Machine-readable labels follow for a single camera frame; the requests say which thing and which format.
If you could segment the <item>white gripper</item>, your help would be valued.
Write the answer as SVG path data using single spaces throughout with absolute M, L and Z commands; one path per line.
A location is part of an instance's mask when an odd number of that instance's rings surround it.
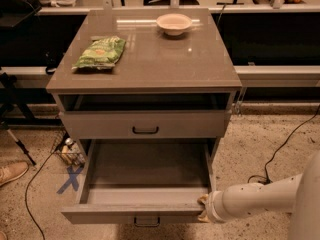
M 225 220 L 218 213 L 218 205 L 220 204 L 222 192 L 214 191 L 204 194 L 197 199 L 199 204 L 205 205 L 206 215 L 199 215 L 198 220 L 203 223 L 225 223 Z

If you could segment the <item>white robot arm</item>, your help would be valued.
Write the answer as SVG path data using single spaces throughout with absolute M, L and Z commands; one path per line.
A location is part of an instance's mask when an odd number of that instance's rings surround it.
M 267 185 L 247 183 L 213 191 L 198 199 L 198 220 L 225 223 L 267 211 L 291 213 L 289 240 L 320 240 L 320 152 L 302 174 Z

